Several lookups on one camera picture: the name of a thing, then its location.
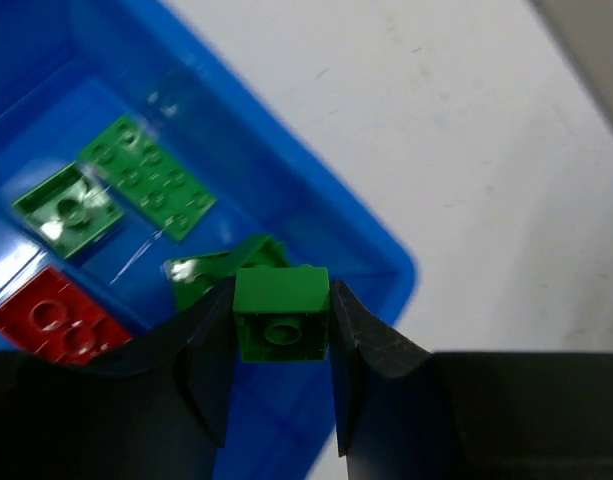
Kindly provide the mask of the green 2x4 lego brick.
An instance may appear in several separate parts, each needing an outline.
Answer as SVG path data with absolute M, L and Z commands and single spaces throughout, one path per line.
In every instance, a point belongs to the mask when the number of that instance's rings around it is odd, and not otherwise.
M 128 116 L 101 132 L 80 158 L 177 242 L 217 203 L 214 194 Z

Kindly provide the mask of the green printed lego brick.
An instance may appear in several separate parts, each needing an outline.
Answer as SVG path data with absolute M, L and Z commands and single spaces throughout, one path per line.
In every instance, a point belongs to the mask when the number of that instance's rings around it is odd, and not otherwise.
M 175 309 L 181 312 L 240 268 L 289 265 L 282 242 L 270 234 L 252 234 L 230 250 L 168 260 L 165 271 L 172 285 Z

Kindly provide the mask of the small green lego brick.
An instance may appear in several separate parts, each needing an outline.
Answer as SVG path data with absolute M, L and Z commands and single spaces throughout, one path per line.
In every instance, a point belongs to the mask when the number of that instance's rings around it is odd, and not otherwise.
M 29 190 L 12 207 L 64 259 L 102 239 L 124 217 L 107 190 L 75 163 Z

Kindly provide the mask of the small green bottom brick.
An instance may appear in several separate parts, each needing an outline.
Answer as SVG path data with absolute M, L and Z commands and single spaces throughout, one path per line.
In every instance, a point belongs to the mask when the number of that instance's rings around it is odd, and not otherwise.
M 325 267 L 242 268 L 232 311 L 246 363 L 327 358 L 331 299 Z

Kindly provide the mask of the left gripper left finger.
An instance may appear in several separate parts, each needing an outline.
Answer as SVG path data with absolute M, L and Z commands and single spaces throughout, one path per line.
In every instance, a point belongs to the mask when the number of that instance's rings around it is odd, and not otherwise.
M 0 479 L 208 479 L 236 364 L 235 281 L 84 366 L 0 351 Z

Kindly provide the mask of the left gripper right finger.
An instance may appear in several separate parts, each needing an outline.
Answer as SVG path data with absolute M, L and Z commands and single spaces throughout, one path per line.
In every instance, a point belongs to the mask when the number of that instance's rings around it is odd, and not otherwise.
M 352 479 L 613 479 L 613 354 L 429 352 L 331 286 Z

